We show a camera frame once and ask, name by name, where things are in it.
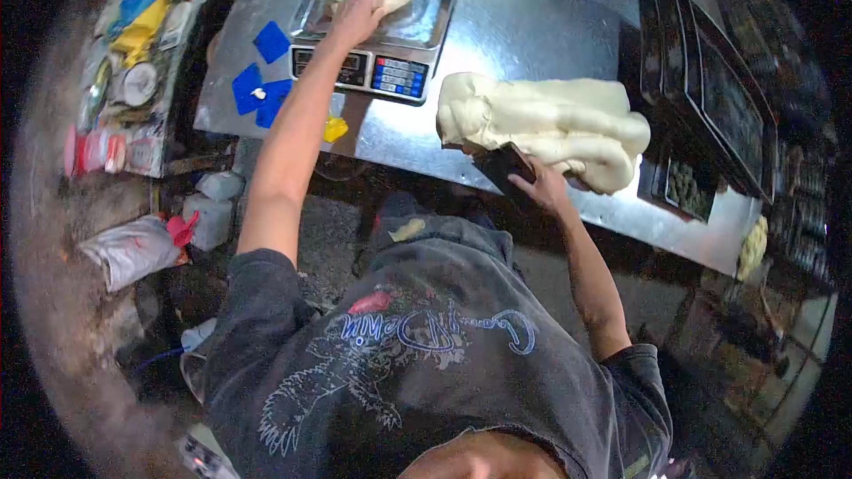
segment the blue plastic scraper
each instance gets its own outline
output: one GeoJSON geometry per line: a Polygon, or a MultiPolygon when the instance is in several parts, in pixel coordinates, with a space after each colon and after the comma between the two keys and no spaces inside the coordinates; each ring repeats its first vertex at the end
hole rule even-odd
{"type": "Polygon", "coordinates": [[[231,90],[233,91],[233,99],[237,102],[238,114],[251,113],[261,107],[263,101],[251,94],[253,90],[259,87],[263,87],[263,79],[257,63],[250,64],[233,79],[231,90]]]}
{"type": "Polygon", "coordinates": [[[272,63],[290,50],[290,40],[281,31],[275,21],[269,21],[257,34],[255,47],[267,63],[272,63]]]}
{"type": "Polygon", "coordinates": [[[257,109],[255,124],[261,128],[270,128],[275,120],[275,115],[281,109],[281,104],[284,103],[284,99],[290,94],[292,88],[293,80],[270,81],[263,84],[266,98],[261,107],[257,109]]]}

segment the hand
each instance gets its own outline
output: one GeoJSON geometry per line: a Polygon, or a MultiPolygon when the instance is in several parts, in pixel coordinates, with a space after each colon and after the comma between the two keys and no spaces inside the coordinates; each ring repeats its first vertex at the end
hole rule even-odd
{"type": "Polygon", "coordinates": [[[346,0],[337,5],[331,30],[325,38],[335,47],[352,50],[372,35],[387,13],[378,7],[382,3],[383,0],[346,0]]]}
{"type": "Polygon", "coordinates": [[[551,215],[560,217],[568,215],[580,218],[577,209],[571,204],[568,192],[565,189],[565,177],[552,166],[544,166],[534,155],[527,155],[527,160],[535,170],[535,184],[530,184],[517,174],[510,174],[509,181],[517,188],[524,191],[530,198],[536,200],[538,205],[545,208],[551,215]]]}

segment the metal tray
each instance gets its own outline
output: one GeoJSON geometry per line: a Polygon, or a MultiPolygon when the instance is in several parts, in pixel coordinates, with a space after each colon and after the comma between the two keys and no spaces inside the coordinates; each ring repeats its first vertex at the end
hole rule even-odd
{"type": "Polygon", "coordinates": [[[775,197],[775,166],[778,160],[778,122],[775,120],[760,85],[751,74],[746,61],[734,48],[733,43],[704,10],[694,3],[691,5],[698,37],[702,45],[702,68],[707,73],[713,59],[722,60],[722,70],[727,70],[730,73],[734,80],[734,87],[741,91],[742,98],[740,100],[747,102],[747,118],[756,122],[759,126],[757,130],[752,130],[753,133],[756,133],[756,136],[751,142],[752,145],[759,144],[757,153],[751,155],[752,158],[757,157],[758,162],[750,163],[748,159],[743,159],[742,151],[744,148],[742,144],[736,144],[737,137],[726,135],[728,130],[725,129],[725,123],[716,122],[711,117],[712,110],[707,107],[708,98],[711,97],[708,93],[710,86],[707,84],[707,76],[705,77],[704,115],[714,131],[720,135],[720,140],[726,143],[730,154],[737,159],[740,166],[748,171],[747,176],[751,183],[759,189],[760,198],[768,204],[772,204],[775,197]]]}
{"type": "MultiPolygon", "coordinates": [[[[299,39],[322,39],[331,26],[328,0],[302,0],[290,24],[290,35],[299,39]]],[[[453,0],[412,0],[379,23],[367,40],[375,45],[431,50],[443,39],[453,0]]]]}
{"type": "MultiPolygon", "coordinates": [[[[751,163],[747,165],[740,151],[734,148],[732,138],[725,135],[724,130],[720,130],[713,120],[720,115],[714,103],[721,101],[730,105],[736,100],[731,102],[726,98],[716,97],[715,91],[712,93],[713,98],[710,97],[709,90],[716,89],[720,72],[717,67],[709,74],[710,71],[705,65],[718,63],[711,60],[718,60],[720,52],[715,46],[708,45],[707,37],[701,31],[702,26],[705,26],[702,21],[709,21],[709,17],[691,0],[658,0],[658,2],[662,32],[666,42],[663,67],[663,92],[666,102],[680,117],[680,121],[696,135],[698,141],[712,150],[712,156],[716,158],[721,172],[734,188],[771,204],[774,197],[774,160],[777,156],[774,154],[772,145],[776,139],[768,137],[766,144],[769,147],[763,150],[762,156],[757,161],[754,155],[748,158],[747,160],[751,163]]],[[[716,32],[718,32],[717,39],[721,38],[730,45],[717,27],[716,32]]],[[[730,51],[736,53],[733,47],[730,47],[730,51]]],[[[745,62],[742,63],[742,67],[747,72],[745,62]]],[[[739,83],[737,74],[734,73],[732,76],[729,70],[724,78],[726,79],[724,81],[728,82],[727,85],[734,82],[736,86],[740,86],[739,92],[742,94],[740,100],[752,102],[751,105],[746,104],[746,107],[753,109],[755,104],[748,91],[739,83]]],[[[751,114],[756,115],[757,111],[753,110],[751,114]]],[[[741,130],[751,129],[752,125],[739,127],[741,130]]],[[[773,134],[773,126],[764,126],[759,116],[757,124],[753,127],[761,134],[766,132],[773,134]]]]}
{"type": "Polygon", "coordinates": [[[693,146],[675,133],[670,133],[663,140],[659,151],[659,161],[657,162],[654,182],[651,186],[651,197],[679,214],[686,215],[689,218],[694,218],[706,224],[713,210],[713,201],[716,199],[718,173],[715,172],[712,164],[706,163],[702,151],[694,149],[693,146]],[[671,175],[672,163],[674,161],[687,163],[693,167],[694,180],[698,189],[709,198],[709,209],[705,214],[688,211],[681,207],[679,201],[670,197],[669,175],[671,175]]]}
{"type": "Polygon", "coordinates": [[[729,178],[737,190],[746,192],[739,178],[731,178],[736,173],[734,160],[727,155],[719,137],[704,122],[696,101],[686,95],[687,88],[687,41],[683,30],[683,21],[677,0],[658,0],[660,12],[660,32],[663,34],[663,94],[660,108],[668,123],[676,123],[681,128],[682,139],[693,139],[703,151],[704,157],[712,162],[729,178]]]}

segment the baking tray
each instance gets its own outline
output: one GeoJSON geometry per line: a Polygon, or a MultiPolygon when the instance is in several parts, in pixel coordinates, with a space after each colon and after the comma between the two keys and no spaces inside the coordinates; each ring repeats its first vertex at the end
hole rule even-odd
{"type": "MultiPolygon", "coordinates": [[[[376,45],[432,50],[443,39],[453,0],[412,0],[389,13],[367,40],[376,45]]],[[[290,35],[322,39],[331,27],[329,0],[302,0],[290,24],[290,35]]]]}
{"type": "Polygon", "coordinates": [[[726,144],[729,153],[748,171],[747,176],[759,190],[760,198],[771,205],[775,196],[774,178],[778,160],[778,123],[760,85],[748,69],[746,61],[742,59],[740,53],[710,16],[692,1],[690,3],[701,43],[702,67],[706,73],[704,80],[704,116],[710,126],[714,128],[714,132],[719,134],[720,140],[726,144]],[[726,71],[723,74],[731,77],[732,88],[740,90],[737,92],[737,98],[728,99],[728,103],[740,104],[740,110],[745,111],[745,117],[757,123],[757,130],[752,130],[756,136],[750,138],[750,143],[745,146],[737,144],[738,135],[748,137],[747,133],[741,133],[742,126],[735,123],[731,125],[730,122],[726,123],[724,120],[717,122],[713,118],[713,108],[708,107],[708,102],[713,98],[713,93],[709,91],[714,86],[709,86],[707,79],[710,70],[714,67],[717,70],[726,71]],[[756,144],[759,145],[759,149],[754,149],[756,144]]]}
{"type": "Polygon", "coordinates": [[[642,65],[639,86],[643,98],[655,105],[663,92],[663,34],[657,0],[639,0],[642,29],[642,65]]]}
{"type": "MultiPolygon", "coordinates": [[[[663,39],[663,69],[662,92],[659,106],[666,115],[666,122],[676,123],[684,138],[693,139],[700,145],[704,157],[713,163],[718,170],[731,179],[736,173],[734,160],[725,152],[719,137],[704,122],[696,101],[690,99],[687,93],[688,67],[699,67],[700,62],[693,59],[690,63],[687,56],[687,41],[683,30],[680,9],[677,0],[657,0],[660,13],[660,32],[663,39]]],[[[732,184],[737,190],[746,187],[739,185],[739,178],[733,178],[732,184]]]]}
{"type": "Polygon", "coordinates": [[[706,162],[703,150],[695,149],[693,146],[688,141],[684,141],[682,136],[675,133],[670,133],[664,139],[659,151],[654,181],[651,185],[651,197],[666,204],[668,208],[676,210],[679,214],[706,224],[713,210],[713,201],[716,199],[719,174],[712,163],[706,162]],[[697,187],[708,198],[708,208],[705,212],[684,209],[680,201],[672,199],[669,175],[671,175],[675,162],[686,163],[693,168],[697,187]]]}
{"type": "MultiPolygon", "coordinates": [[[[691,0],[658,0],[658,5],[661,31],[665,41],[664,99],[670,105],[671,111],[678,115],[680,122],[695,134],[700,143],[705,144],[712,151],[717,165],[728,178],[731,186],[744,194],[756,196],[771,204],[774,197],[774,160],[777,157],[775,153],[777,147],[774,146],[776,139],[773,137],[776,137],[777,131],[774,126],[764,126],[762,119],[758,116],[758,125],[755,127],[761,130],[761,134],[769,134],[772,137],[767,138],[765,144],[768,147],[761,152],[759,161],[755,161],[754,156],[751,156],[750,164],[746,165],[742,155],[731,144],[731,138],[722,133],[712,118],[719,117],[718,102],[730,105],[730,101],[716,98],[715,91],[712,97],[710,96],[709,88],[717,89],[718,81],[715,76],[708,74],[708,69],[704,65],[705,63],[718,65],[717,59],[720,53],[715,46],[708,44],[708,38],[701,31],[701,27],[704,26],[701,22],[705,19],[709,20],[709,17],[691,0]]],[[[721,30],[718,28],[716,30],[718,37],[730,45],[721,30]]],[[[740,67],[744,73],[747,73],[745,62],[742,62],[740,67]]],[[[718,67],[712,69],[712,73],[722,74],[719,73],[718,67]]],[[[726,81],[729,82],[738,81],[736,75],[731,76],[730,70],[723,78],[727,78],[726,81]]],[[[753,77],[751,81],[752,87],[757,87],[753,77]]],[[[741,88],[739,92],[742,95],[739,98],[740,101],[753,102],[747,90],[741,88]]],[[[758,114],[756,110],[749,115],[754,114],[758,114]]]]}
{"type": "Polygon", "coordinates": [[[682,113],[683,119],[691,126],[701,130],[709,130],[713,140],[712,144],[716,153],[720,156],[720,165],[727,175],[731,185],[740,192],[747,195],[759,196],[760,188],[751,181],[750,173],[742,166],[739,159],[730,153],[730,148],[725,141],[716,133],[704,112],[705,96],[705,70],[703,68],[703,55],[701,52],[701,40],[698,37],[698,29],[695,24],[693,2],[691,0],[673,0],[677,6],[680,34],[683,37],[683,78],[682,84],[678,86],[682,90],[672,89],[671,99],[676,108],[682,113]]]}

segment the yellow plastic scraper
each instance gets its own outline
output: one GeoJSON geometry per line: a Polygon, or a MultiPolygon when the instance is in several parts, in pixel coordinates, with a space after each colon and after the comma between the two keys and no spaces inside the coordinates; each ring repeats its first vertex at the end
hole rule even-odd
{"type": "Polygon", "coordinates": [[[340,137],[346,135],[349,131],[349,126],[346,121],[340,117],[329,117],[325,120],[325,131],[322,133],[322,140],[326,143],[334,143],[340,137]]]}

